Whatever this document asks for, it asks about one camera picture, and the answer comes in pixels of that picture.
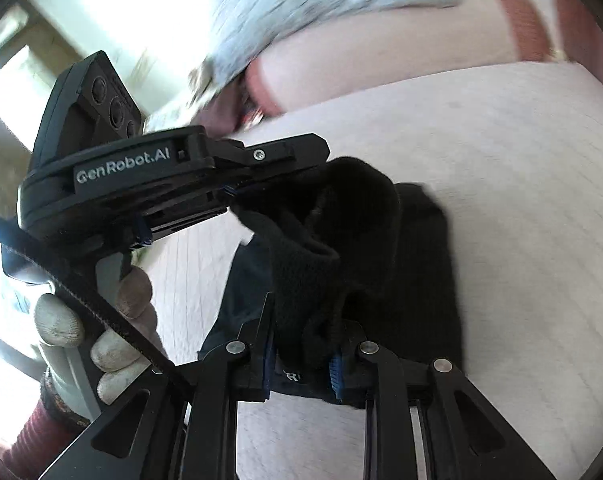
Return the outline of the red sleeved left forearm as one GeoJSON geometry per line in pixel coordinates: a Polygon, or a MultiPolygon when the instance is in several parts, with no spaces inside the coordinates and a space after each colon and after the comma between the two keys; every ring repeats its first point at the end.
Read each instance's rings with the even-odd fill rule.
{"type": "Polygon", "coordinates": [[[36,408],[1,459],[17,478],[38,479],[89,425],[88,418],[62,400],[47,370],[40,382],[36,408]]]}

